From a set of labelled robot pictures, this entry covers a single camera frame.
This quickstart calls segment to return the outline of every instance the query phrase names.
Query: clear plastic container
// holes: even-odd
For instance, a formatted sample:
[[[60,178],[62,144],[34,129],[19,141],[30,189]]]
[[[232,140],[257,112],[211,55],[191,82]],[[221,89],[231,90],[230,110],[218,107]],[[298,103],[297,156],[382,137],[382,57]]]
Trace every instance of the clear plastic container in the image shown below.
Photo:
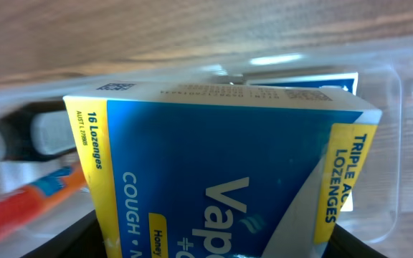
[[[388,257],[413,257],[413,38],[193,60],[183,67],[18,87],[0,92],[0,99],[17,104],[109,80],[242,84],[249,78],[338,72],[358,72],[357,95],[384,112],[353,190],[353,211],[343,212],[338,223]],[[53,234],[67,226],[63,216],[41,221],[46,219],[58,225]]]

